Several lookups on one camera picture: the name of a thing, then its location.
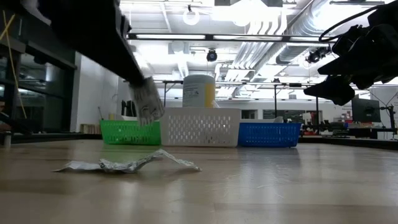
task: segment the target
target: plastic basket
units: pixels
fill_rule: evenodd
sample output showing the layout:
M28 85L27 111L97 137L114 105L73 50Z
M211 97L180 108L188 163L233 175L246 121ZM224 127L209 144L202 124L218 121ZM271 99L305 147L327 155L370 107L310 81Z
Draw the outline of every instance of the plastic basket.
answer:
M295 147L301 123L241 123L238 144L244 147Z
M147 126L140 126L138 121L101 121L101 132L106 144L161 144L158 121Z
M167 108L160 120L165 146L236 147L241 110Z

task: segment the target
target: desk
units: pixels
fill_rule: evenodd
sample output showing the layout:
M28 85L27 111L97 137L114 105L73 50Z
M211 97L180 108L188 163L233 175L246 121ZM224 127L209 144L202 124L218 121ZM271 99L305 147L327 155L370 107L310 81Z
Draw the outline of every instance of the desk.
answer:
M164 148L137 174L54 173L69 160L140 158L157 146L77 140L0 150L2 224L398 223L398 154L298 144L273 148Z
M349 128L348 135L355 136L357 138L371 138L377 139L379 132L394 132L392 128Z

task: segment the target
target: crumpled paper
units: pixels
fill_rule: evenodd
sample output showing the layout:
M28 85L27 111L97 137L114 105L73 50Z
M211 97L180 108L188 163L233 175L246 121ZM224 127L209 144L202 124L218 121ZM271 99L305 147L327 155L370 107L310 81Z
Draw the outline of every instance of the crumpled paper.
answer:
M153 152L152 154L149 154L148 156L139 159L138 161L118 163L118 162L110 162L107 161L106 159L100 159L98 164L91 164L81 161L71 161L68 164L66 164L62 169L55 170L54 172L61 172L66 170L103 170L107 173L124 172L127 174L133 174L137 172L139 169L141 169L145 164L156 160L156 158L160 156L167 157L183 166L196 169L197 171L201 171L201 168L196 166L194 163L182 159L177 159L176 157L169 154L165 150L159 149Z

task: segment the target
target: cable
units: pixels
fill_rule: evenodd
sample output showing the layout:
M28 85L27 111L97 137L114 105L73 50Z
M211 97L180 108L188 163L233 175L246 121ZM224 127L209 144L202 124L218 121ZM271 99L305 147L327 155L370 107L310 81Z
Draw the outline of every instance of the cable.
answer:
M391 102L391 100L394 99L394 97L396 97L396 95L398 95L398 92L396 92L395 95L391 97L391 99L388 101L387 104L389 104Z
M5 27L4 27L3 32L2 32L1 35L0 35L0 40L2 40L2 38L4 37L4 35L5 35L6 33L8 33L8 28L10 28L12 22L14 21L14 18L15 18L15 14L11 16L10 21L8 21L8 23L6 22L6 20L4 20L4 25L5 25Z
M7 39L7 44L8 44L8 52L9 52L9 55L10 55L9 59L11 60L11 68L12 68L12 74L14 75L15 87L17 89L17 95L18 95L18 98L19 98L19 102L21 103L22 111L24 112L24 117L25 117L25 119L27 119L26 111L25 111L25 108L24 108L24 104L22 102L21 93L19 92L18 79L17 79L17 75L16 75L16 72L15 72L14 62L12 60L12 50L11 50L10 38L9 38L9 35L8 35L8 27L11 25L11 22L14 20L13 18L15 17L15 14L12 15L10 21L8 22L8 26L7 26L7 22L6 22L7 21L6 12L4 10L2 11L2 17L4 19L4 25L6 26L6 28L3 31L3 33L6 34L6 39Z
M372 94L372 96L374 96L376 99L378 99L382 104L384 104L384 106L387 106L382 100L380 100L375 94L373 94L371 91L368 90L368 92L370 94Z
M333 56L335 59L337 59L336 56L334 55L334 53L331 51L331 45L330 45L330 43L329 43L329 48L330 48L330 55Z
M321 34L321 36L319 36L319 42L328 42L328 41L331 41L331 40L334 40L334 39L339 38L339 37L341 36L341 34L336 35L336 36L334 36L334 37L329 37L329 38L323 39L323 37L324 37L325 35L327 35L328 33L330 33L332 30L336 29L338 26L343 25L344 23L346 23L346 22L348 22L348 21L351 21L351 20L353 20L353 19L355 19L355 18L357 18L357 17L359 17L359 16L363 16L363 15L365 15L366 13L369 13L369 12L371 12L371 11L373 11L373 10L380 9L380 8L382 8L382 7L387 7L387 6L388 6L388 4L374 6L374 7L370 8L370 9L367 9L367 10L365 10L365 11L363 11L363 12L357 13L357 14L355 14L355 15L353 15L353 16L350 16L350 17L348 17L348 18L346 18L346 19L343 19L342 21L340 21L340 22L336 23L335 25L331 26L329 29L325 30L325 31Z

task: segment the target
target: yellow label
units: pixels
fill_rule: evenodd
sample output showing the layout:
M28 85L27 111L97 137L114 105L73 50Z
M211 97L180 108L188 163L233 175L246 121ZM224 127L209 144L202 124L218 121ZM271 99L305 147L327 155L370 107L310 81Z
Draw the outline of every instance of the yellow label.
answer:
M216 98L216 85L205 85L205 108L213 108L213 101Z

